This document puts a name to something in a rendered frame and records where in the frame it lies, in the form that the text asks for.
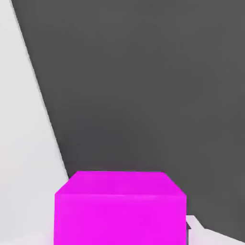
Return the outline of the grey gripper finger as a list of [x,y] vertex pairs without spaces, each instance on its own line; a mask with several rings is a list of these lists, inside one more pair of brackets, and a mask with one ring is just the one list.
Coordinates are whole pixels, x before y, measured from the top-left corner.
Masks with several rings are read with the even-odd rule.
[[187,245],[245,245],[244,242],[205,229],[194,215],[187,215],[186,221],[190,227]]

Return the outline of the small magenta cube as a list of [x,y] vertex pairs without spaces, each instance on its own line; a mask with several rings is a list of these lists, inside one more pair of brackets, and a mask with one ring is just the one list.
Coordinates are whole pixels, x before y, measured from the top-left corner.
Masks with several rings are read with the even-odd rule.
[[79,171],[55,194],[54,245],[186,245],[186,215],[165,173]]

